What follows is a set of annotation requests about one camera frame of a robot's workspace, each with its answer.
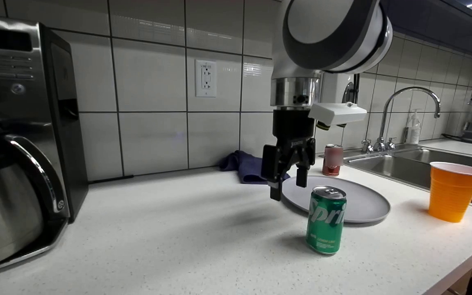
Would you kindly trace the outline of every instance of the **orange plastic cup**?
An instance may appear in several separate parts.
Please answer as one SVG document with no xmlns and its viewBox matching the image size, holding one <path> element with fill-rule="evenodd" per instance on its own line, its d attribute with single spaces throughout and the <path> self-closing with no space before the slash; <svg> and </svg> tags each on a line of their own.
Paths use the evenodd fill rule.
<svg viewBox="0 0 472 295">
<path fill-rule="evenodd" d="M 472 200 L 472 167 L 431 162 L 430 214 L 459 223 Z"/>
</svg>

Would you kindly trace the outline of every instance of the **white plate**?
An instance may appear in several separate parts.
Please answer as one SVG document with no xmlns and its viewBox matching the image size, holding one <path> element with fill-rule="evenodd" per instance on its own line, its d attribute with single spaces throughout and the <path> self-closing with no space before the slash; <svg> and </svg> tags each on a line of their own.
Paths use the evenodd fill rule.
<svg viewBox="0 0 472 295">
<path fill-rule="evenodd" d="M 349 224 L 371 224 L 385 219 L 390 211 L 390 203 L 377 191 L 341 178 L 325 175 L 307 177 L 307 187 L 298 187 L 297 178 L 284 182 L 284 198 L 302 211 L 308 211 L 312 190 L 315 187 L 336 187 L 346 191 L 346 223 Z"/>
</svg>

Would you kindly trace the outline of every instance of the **blue cloth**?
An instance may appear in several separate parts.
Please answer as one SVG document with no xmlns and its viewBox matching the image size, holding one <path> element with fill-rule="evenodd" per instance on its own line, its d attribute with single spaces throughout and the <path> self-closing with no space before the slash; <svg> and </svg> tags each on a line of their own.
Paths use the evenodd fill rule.
<svg viewBox="0 0 472 295">
<path fill-rule="evenodd" d="M 220 170 L 236 170 L 241 183 L 267 183 L 261 177 L 262 159 L 244 150 L 235 150 L 220 162 Z"/>
</svg>

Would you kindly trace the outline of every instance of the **green soda can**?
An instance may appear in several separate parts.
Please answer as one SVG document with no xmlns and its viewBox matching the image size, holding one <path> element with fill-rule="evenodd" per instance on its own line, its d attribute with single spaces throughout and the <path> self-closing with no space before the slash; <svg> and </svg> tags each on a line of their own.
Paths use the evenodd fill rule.
<svg viewBox="0 0 472 295">
<path fill-rule="evenodd" d="M 307 244 L 325 255 L 339 249 L 346 193 L 336 187 L 315 187 L 308 209 Z"/>
</svg>

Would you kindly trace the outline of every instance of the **sink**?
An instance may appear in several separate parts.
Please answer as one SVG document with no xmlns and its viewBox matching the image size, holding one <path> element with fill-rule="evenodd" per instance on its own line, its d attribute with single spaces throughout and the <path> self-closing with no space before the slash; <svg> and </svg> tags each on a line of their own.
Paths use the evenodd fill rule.
<svg viewBox="0 0 472 295">
<path fill-rule="evenodd" d="M 430 162 L 433 160 L 472 165 L 472 157 L 469 155 L 433 150 L 421 146 L 344 157 L 346 165 L 395 178 L 421 188 L 430 188 Z"/>
</svg>

